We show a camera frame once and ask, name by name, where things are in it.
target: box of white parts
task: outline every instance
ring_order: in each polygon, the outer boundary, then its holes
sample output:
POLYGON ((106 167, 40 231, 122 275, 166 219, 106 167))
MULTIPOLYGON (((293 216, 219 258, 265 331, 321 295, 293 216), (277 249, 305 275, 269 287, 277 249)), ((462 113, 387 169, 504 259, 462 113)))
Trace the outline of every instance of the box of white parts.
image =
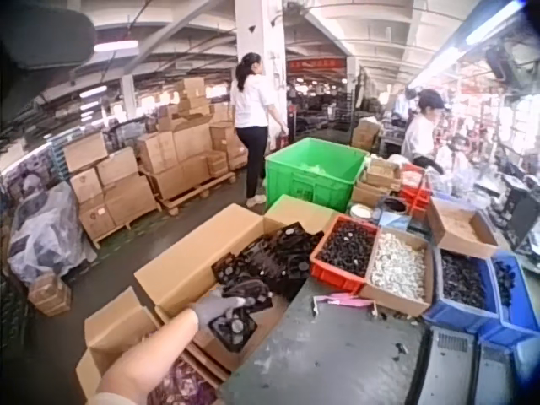
POLYGON ((433 250, 425 239, 392 228, 380 228, 365 274, 363 298, 420 316, 433 297, 433 250))

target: green plastic crate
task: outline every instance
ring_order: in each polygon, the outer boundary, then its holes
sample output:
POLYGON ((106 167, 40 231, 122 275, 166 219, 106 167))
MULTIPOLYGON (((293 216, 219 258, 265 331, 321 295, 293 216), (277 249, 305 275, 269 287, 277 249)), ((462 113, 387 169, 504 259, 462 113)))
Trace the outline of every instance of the green plastic crate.
POLYGON ((344 213, 366 152, 305 138, 267 156, 267 206, 283 194, 344 213))

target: woman with ponytail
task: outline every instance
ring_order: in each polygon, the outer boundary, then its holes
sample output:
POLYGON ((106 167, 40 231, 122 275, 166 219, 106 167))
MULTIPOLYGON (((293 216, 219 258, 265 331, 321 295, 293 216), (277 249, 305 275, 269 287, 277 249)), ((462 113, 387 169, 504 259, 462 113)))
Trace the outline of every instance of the woman with ponytail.
POLYGON ((288 133, 287 124, 279 116, 274 105, 275 91, 267 79, 262 76, 261 56, 250 52, 242 57, 236 67, 236 81, 230 91, 230 103, 233 106, 236 133, 246 146, 247 180, 246 206, 264 204, 266 196, 256 195, 259 176, 265 178, 264 152, 268 141, 269 114, 288 133))

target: red banner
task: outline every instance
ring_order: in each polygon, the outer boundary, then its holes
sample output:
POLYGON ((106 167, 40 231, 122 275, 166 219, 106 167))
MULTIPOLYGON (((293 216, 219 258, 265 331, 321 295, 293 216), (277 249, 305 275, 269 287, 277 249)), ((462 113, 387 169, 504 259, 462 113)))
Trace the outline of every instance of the red banner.
POLYGON ((323 57, 287 62, 287 71, 290 73, 328 69, 345 69, 345 59, 342 57, 323 57))

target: gray glove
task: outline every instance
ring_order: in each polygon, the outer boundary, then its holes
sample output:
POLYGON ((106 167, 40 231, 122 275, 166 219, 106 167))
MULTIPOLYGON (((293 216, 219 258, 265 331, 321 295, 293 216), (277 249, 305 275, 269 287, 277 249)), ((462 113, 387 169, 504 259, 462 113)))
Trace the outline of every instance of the gray glove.
POLYGON ((234 308, 240 308, 245 304, 245 298, 223 298, 221 296, 221 291, 215 290, 206 297, 199 299, 199 301, 191 305, 191 307, 197 314, 199 329, 203 329, 210 321, 213 321, 218 316, 222 316, 225 312, 233 310, 234 308))

